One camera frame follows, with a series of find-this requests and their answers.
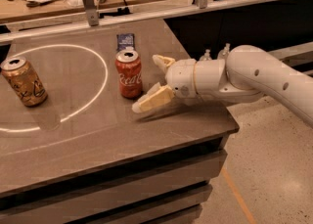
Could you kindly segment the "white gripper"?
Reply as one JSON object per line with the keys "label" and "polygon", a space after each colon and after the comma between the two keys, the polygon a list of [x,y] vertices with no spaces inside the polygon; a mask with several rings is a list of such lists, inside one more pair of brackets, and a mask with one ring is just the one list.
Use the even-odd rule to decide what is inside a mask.
{"label": "white gripper", "polygon": [[166,73],[165,79],[168,85],[161,86],[159,82],[156,83],[132,105],[132,111],[135,113],[164,106],[174,98],[174,94],[181,99],[212,96],[227,82],[224,60],[186,59],[175,62],[173,58],[153,55],[153,61]]}

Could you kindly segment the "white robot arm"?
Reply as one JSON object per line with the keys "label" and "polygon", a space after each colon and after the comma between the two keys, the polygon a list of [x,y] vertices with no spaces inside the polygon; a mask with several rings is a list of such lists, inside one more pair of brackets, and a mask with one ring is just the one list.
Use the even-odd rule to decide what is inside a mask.
{"label": "white robot arm", "polygon": [[164,72],[166,84],[155,84],[134,103],[135,113],[162,107],[173,98],[237,104],[268,95],[313,126],[313,79],[260,48],[224,48],[216,60],[176,61],[154,55],[153,61]]}

